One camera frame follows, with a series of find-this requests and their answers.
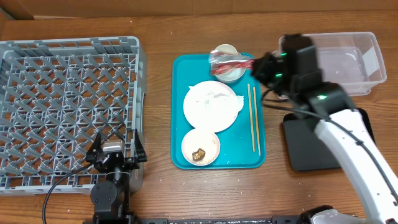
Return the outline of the red snack wrapper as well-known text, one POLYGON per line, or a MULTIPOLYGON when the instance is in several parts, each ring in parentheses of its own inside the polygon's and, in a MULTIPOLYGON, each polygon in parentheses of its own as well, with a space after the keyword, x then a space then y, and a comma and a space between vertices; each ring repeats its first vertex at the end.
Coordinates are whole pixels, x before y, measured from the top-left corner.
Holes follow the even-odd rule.
POLYGON ((252 69, 254 59, 240 54, 229 54, 214 50, 209 54, 209 63, 212 75, 221 75, 235 69, 252 69))

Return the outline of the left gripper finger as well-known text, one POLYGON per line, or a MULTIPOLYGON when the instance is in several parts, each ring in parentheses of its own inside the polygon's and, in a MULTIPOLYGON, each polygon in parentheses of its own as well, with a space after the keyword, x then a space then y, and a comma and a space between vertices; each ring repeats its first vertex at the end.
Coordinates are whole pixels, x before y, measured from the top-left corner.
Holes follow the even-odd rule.
POLYGON ((89 150, 86 152, 85 161, 86 162, 96 162, 98 154, 102 151, 101 145, 101 134, 98 133, 90 146, 89 150))
POLYGON ((133 143, 134 143, 134 162, 147 162, 147 154, 144 149, 144 143, 142 142, 144 140, 143 135, 137 130, 134 130, 134 137, 133 137, 133 143))

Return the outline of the small pink bowl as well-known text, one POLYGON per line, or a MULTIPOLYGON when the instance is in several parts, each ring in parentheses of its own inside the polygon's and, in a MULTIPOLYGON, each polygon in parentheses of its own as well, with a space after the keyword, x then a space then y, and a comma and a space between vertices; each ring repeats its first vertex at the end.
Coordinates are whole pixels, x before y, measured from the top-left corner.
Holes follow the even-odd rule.
POLYGON ((192 129, 182 140, 183 157, 194 166, 207 166, 216 160, 221 151, 221 143, 215 133, 202 129, 192 129), (201 161, 193 161, 192 153, 202 148, 206 155, 201 161))

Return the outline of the large pink plate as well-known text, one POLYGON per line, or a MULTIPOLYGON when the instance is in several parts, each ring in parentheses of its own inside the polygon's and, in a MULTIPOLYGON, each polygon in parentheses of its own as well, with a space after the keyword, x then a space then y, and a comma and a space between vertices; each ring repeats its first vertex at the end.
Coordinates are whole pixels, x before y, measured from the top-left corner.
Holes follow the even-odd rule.
POLYGON ((204 81, 189 87, 183 113, 194 128, 217 133, 228 129, 243 109, 244 97, 226 84, 204 81))

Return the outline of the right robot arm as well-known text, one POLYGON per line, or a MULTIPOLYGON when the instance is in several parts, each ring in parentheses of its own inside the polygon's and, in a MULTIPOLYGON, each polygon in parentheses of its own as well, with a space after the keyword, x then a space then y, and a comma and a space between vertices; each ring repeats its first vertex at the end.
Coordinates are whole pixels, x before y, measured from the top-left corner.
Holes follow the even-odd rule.
POLYGON ((337 83, 325 82, 315 53, 270 53, 252 63, 252 75, 270 91, 286 95, 289 111, 312 116, 316 137, 331 151, 364 207, 364 219, 329 205, 303 212, 299 223, 397 223, 397 176, 369 135, 361 113, 337 83))

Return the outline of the white napkin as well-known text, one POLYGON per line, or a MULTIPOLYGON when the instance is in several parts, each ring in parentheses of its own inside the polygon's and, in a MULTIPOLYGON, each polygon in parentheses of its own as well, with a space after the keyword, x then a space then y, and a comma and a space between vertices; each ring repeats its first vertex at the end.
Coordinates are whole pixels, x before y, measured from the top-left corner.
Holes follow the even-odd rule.
POLYGON ((205 81, 190 86, 188 95, 192 104, 207 113, 239 113, 244 106, 244 97, 236 95, 227 85, 216 81, 205 81))

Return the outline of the brown food scrap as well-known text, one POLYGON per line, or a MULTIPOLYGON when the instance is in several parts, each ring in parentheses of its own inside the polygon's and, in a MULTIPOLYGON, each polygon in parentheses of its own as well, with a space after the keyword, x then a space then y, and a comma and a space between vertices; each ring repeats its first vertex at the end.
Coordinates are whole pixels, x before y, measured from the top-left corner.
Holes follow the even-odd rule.
POLYGON ((202 148, 199 148, 197 151, 192 153, 192 160, 195 162, 201 161, 201 160, 203 160, 205 155, 206 155, 206 152, 202 148))

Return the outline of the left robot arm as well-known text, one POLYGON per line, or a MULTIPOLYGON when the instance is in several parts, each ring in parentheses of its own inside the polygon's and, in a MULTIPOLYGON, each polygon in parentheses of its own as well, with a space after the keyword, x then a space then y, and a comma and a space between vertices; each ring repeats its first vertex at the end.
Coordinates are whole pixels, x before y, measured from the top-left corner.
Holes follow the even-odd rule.
POLYGON ((144 163, 147 154, 142 143, 143 135, 134 130, 129 156, 123 140, 103 141, 98 134, 86 153, 86 161, 105 175, 91 189, 94 205, 93 223, 139 224, 141 220, 130 211, 130 196, 141 189, 144 181, 144 163))

